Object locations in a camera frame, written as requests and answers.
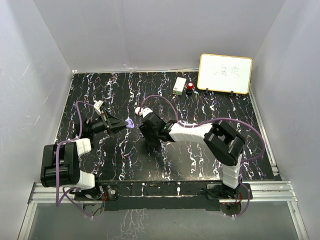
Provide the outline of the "white earbud charging case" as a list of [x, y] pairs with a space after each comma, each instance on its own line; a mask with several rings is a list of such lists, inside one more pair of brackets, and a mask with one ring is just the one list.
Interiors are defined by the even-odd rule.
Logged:
[[142, 110], [143, 108], [142, 107], [136, 107], [134, 112], [137, 116], [141, 116], [142, 115]]

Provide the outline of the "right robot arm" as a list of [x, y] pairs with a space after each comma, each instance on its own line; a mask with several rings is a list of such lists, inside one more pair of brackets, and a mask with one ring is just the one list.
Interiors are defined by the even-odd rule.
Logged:
[[176, 120], [165, 122], [152, 110], [139, 110], [139, 126], [150, 145], [160, 142], [191, 142], [206, 145], [222, 166], [223, 194], [233, 199], [241, 192], [240, 168], [245, 139], [226, 120], [215, 120], [202, 125], [182, 124]]

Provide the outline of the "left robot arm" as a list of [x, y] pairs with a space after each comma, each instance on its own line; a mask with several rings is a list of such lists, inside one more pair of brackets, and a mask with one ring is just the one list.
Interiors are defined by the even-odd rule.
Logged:
[[80, 157], [94, 147], [94, 135], [107, 132], [115, 134], [132, 124], [130, 119], [121, 120], [105, 110], [94, 121], [85, 119], [75, 125], [75, 139], [61, 145], [45, 145], [43, 148], [40, 173], [41, 184], [45, 187], [77, 187], [85, 190], [93, 200], [103, 195], [102, 185], [96, 183], [95, 175], [80, 170]]

